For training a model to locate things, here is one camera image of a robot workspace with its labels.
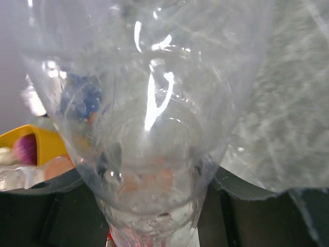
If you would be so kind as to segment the clear plastic bottle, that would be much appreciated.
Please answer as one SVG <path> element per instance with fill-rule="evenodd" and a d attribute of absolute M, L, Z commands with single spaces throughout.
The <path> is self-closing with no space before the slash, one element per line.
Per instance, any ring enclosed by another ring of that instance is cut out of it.
<path fill-rule="evenodd" d="M 219 168 L 328 189 L 328 1 L 9 1 L 36 92 L 118 246 L 188 246 Z M 91 121 L 59 112 L 98 78 Z"/>

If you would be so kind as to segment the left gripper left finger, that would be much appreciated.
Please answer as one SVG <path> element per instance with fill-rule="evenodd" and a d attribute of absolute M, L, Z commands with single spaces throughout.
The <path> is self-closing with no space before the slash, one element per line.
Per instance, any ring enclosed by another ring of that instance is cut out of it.
<path fill-rule="evenodd" d="M 1 246 L 105 246 L 108 224 L 76 169 L 1 192 Z"/>

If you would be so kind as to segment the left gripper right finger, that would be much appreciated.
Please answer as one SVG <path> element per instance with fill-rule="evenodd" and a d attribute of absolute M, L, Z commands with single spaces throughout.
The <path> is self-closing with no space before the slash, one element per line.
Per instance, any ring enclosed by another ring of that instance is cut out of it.
<path fill-rule="evenodd" d="M 198 223 L 200 246 L 328 246 L 328 189 L 275 193 L 219 168 Z"/>

